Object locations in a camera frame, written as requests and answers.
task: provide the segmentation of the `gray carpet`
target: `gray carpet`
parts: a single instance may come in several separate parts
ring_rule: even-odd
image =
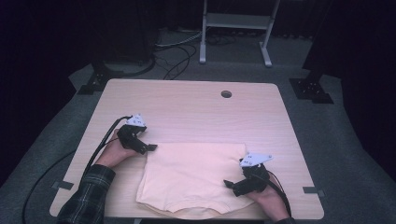
[[[162,42],[176,42],[188,36],[163,33]],[[268,50],[274,66],[266,68],[258,46],[260,40],[260,37],[237,37],[230,45],[207,46],[207,63],[198,63],[197,51],[188,68],[176,79],[275,83],[279,87],[313,181],[325,192],[320,198],[324,218],[298,220],[298,223],[396,223],[396,184],[361,147],[343,107],[340,79],[324,76],[320,81],[334,100],[333,105],[298,100],[289,78],[307,76],[308,71],[301,67],[311,41],[271,37]],[[198,42],[192,44],[199,49]],[[164,67],[170,69],[168,64],[176,64],[185,57],[179,49],[156,55],[158,64],[134,78],[162,79],[166,74]],[[126,72],[143,68],[134,64],[111,64],[110,67]],[[70,80],[79,90],[91,74],[92,68],[87,65],[71,74]],[[53,163],[78,147],[100,96],[101,92],[75,95],[39,135],[0,188],[0,223],[21,223],[22,207],[31,187]],[[71,159],[72,156],[66,157],[38,183],[27,204],[27,223],[55,221],[49,213],[56,193],[51,186],[63,179]],[[133,221],[106,218],[106,223]]]

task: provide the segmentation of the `beige fabric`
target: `beige fabric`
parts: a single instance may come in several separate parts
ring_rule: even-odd
[[[148,153],[136,201],[169,217],[205,219],[252,203],[235,197],[223,180],[245,177],[239,159],[244,144],[162,143]]]

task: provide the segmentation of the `plaid sleeve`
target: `plaid sleeve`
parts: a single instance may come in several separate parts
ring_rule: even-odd
[[[103,223],[106,194],[115,175],[108,167],[93,165],[62,207],[57,223]]]

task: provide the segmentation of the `person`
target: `person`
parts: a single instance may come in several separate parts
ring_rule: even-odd
[[[76,193],[62,207],[57,216],[57,223],[103,223],[106,194],[116,175],[112,168],[138,154],[134,150],[122,147],[117,138],[117,131],[113,133],[103,153],[83,177]],[[274,177],[270,176],[270,180],[277,184]],[[252,191],[246,196],[257,203],[275,224],[295,223],[295,220],[289,216],[282,199],[271,187],[268,186],[262,192]]]

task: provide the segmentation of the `wooden table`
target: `wooden table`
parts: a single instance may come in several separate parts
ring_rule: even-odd
[[[232,96],[224,98],[224,91]],[[265,166],[280,180],[294,218],[323,218],[318,195],[304,193],[303,187],[314,184],[276,85],[133,79],[107,83],[64,177],[75,185],[71,190],[58,190],[50,208],[53,216],[77,190],[83,170],[108,128],[116,119],[138,113],[148,126],[139,136],[146,144],[244,143],[250,152],[272,154],[274,159]],[[133,157],[115,169],[117,175],[106,198],[107,217],[164,217],[135,202],[146,159]],[[252,204],[219,218],[260,219],[265,215]]]

